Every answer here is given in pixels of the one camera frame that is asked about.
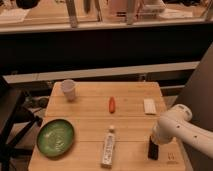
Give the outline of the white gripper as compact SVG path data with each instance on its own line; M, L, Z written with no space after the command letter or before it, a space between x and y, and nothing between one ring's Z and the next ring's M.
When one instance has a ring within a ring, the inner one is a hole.
M162 129L154 129L151 133L151 141L156 145L168 144L173 140L173 137Z

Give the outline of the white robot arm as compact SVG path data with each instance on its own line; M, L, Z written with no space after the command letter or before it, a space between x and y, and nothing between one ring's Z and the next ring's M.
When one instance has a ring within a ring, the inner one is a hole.
M191 110L183 104L176 104L162 113L152 128L149 150L178 138L213 158L213 132L191 124L191 119Z

